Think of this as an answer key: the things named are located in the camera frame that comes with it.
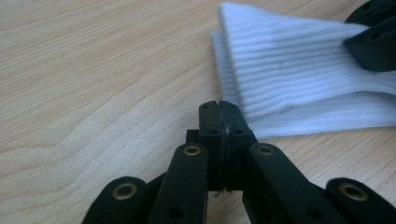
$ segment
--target wood grain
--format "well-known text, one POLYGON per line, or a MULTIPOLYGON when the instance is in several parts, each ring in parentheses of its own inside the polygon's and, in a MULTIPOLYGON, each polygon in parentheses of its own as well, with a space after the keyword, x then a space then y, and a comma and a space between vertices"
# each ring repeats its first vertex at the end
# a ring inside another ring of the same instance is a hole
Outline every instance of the wood grain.
MULTIPOLYGON (((167 169, 197 107, 218 100, 220 1, 0 2, 0 223, 80 223, 111 180, 167 169)), ((241 1, 344 20, 363 1, 241 1)), ((396 205, 396 129, 270 139, 314 183, 355 178, 396 205)), ((208 223, 248 223, 241 194, 208 223)))

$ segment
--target white ribbed fabric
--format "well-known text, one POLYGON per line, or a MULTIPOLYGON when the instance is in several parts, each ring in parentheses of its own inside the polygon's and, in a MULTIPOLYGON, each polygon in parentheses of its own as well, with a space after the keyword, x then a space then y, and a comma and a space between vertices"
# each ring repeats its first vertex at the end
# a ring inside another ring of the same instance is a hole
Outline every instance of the white ribbed fabric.
POLYGON ((396 126, 396 72, 362 69, 342 45, 366 26, 232 3, 212 33, 223 99, 259 138, 396 126))

